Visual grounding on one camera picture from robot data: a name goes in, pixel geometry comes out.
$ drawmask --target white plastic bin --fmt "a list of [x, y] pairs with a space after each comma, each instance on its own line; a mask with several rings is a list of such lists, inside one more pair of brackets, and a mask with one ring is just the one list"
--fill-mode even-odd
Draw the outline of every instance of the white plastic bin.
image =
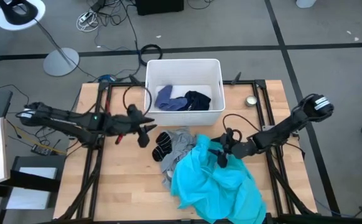
[[[146, 70], [146, 87], [152, 94], [152, 106], [146, 115], [159, 126], [210, 126], [225, 109], [223, 78], [217, 59], [150, 60]], [[171, 98], [198, 91], [211, 98], [208, 111], [162, 111], [155, 107], [157, 93], [173, 85]], [[145, 110], [149, 95], [145, 92]]]

